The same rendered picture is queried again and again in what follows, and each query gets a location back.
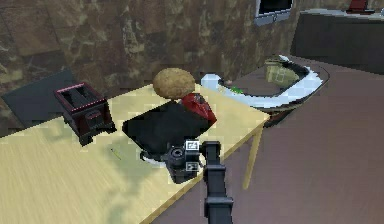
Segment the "red kettle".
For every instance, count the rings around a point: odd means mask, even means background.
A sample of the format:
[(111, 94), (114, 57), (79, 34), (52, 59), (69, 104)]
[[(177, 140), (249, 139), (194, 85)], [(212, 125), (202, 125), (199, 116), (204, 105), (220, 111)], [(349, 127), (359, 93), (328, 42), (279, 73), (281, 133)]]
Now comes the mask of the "red kettle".
[(208, 102), (199, 93), (190, 93), (181, 99), (181, 104), (190, 111), (208, 120), (213, 125), (217, 118)]

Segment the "dark red object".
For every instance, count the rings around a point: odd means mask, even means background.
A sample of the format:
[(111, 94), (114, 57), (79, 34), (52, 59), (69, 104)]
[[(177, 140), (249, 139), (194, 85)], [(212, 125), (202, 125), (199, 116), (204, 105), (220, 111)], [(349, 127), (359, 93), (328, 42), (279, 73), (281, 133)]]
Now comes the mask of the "dark red object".
[(371, 15), (374, 13), (373, 9), (368, 9), (368, 0), (351, 0), (349, 8), (346, 10), (348, 14), (362, 14)]

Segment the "dark grey cupboard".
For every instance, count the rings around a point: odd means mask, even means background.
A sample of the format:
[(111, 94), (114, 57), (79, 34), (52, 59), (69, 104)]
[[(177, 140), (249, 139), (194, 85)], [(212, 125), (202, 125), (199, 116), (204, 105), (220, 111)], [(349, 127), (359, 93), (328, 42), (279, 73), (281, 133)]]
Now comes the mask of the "dark grey cupboard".
[(384, 16), (301, 11), (291, 54), (384, 75)]

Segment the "black square pan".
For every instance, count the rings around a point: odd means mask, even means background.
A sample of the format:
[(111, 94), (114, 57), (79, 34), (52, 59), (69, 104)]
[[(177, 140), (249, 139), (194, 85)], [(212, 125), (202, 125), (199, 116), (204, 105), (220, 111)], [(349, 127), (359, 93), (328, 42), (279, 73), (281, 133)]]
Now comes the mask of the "black square pan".
[(122, 131), (140, 148), (140, 158), (163, 162), (168, 146), (183, 146), (189, 139), (196, 139), (207, 131), (211, 122), (170, 101), (123, 123)]

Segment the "olive green box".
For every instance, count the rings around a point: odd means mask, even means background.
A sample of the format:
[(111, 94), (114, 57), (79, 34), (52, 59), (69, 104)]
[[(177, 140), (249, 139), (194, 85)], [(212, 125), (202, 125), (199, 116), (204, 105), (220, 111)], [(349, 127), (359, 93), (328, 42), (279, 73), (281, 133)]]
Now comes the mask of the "olive green box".
[(265, 61), (266, 80), (276, 84), (280, 88), (287, 88), (300, 79), (290, 66), (291, 62), (282, 59), (272, 59)]

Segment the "brown round bread loaf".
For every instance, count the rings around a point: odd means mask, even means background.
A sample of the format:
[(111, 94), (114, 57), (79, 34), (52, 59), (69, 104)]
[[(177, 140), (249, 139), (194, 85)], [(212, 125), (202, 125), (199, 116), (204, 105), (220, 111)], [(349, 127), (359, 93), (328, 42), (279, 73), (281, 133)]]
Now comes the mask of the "brown round bread loaf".
[(160, 97), (177, 100), (195, 90), (195, 79), (186, 70), (166, 68), (154, 77), (153, 89)]

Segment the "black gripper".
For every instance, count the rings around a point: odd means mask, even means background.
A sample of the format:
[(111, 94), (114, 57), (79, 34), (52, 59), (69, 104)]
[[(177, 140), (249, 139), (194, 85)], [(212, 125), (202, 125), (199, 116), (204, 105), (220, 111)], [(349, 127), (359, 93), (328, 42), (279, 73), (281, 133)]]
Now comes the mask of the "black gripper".
[(183, 146), (169, 146), (163, 161), (175, 184), (182, 184), (197, 176), (200, 169), (200, 150), (185, 149)]

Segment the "dark red toaster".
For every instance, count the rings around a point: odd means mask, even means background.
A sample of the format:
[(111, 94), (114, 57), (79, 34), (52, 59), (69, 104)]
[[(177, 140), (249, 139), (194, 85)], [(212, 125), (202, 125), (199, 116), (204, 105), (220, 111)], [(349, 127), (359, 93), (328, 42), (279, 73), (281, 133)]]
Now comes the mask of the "dark red toaster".
[(62, 107), (64, 122), (78, 136), (81, 146), (90, 144), (93, 137), (116, 131), (107, 99), (82, 82), (54, 92)]

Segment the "round dark glass table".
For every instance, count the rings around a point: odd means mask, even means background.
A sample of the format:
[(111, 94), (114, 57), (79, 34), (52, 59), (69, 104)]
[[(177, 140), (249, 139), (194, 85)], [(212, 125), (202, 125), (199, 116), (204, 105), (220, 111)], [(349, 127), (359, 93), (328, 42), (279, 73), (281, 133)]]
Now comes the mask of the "round dark glass table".
[(270, 115), (264, 123), (268, 128), (278, 124), (292, 111), (314, 96), (330, 78), (329, 72), (320, 65), (305, 65), (290, 57), (274, 55), (267, 60), (282, 59), (291, 62), (300, 79), (287, 88), (280, 88), (266, 80), (265, 63), (256, 71), (234, 81), (225, 80), (218, 74), (206, 73), (200, 83), (203, 87), (244, 103)]

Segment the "pale wooden table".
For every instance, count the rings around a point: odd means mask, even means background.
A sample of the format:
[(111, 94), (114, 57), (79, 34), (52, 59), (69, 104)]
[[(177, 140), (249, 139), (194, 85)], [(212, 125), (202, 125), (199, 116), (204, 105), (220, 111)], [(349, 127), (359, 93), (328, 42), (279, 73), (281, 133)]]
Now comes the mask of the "pale wooden table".
[[(249, 185), (269, 115), (195, 85), (217, 122), (201, 141), (220, 141), (225, 159), (254, 137), (243, 187)], [(152, 85), (108, 100), (118, 131), (81, 147), (59, 117), (0, 138), (0, 224), (150, 224), (202, 178), (174, 184), (166, 168), (138, 158), (125, 120), (167, 102)], [(110, 149), (121, 157), (119, 160)]]

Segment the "grey framed window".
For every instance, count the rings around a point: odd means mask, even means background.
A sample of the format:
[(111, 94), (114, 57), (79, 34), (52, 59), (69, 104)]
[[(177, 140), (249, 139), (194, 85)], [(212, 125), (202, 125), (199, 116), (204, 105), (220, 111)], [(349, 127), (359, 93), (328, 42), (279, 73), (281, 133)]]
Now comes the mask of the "grey framed window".
[(256, 0), (254, 24), (264, 26), (287, 20), (294, 0)]

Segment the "dark grey flat panel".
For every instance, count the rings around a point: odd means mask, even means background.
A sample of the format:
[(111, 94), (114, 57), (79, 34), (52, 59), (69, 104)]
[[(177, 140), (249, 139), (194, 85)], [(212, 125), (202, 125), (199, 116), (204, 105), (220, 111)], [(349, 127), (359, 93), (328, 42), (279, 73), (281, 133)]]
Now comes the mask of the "dark grey flat panel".
[(60, 117), (62, 108), (54, 92), (75, 84), (70, 69), (20, 87), (2, 96), (24, 127), (29, 128)]

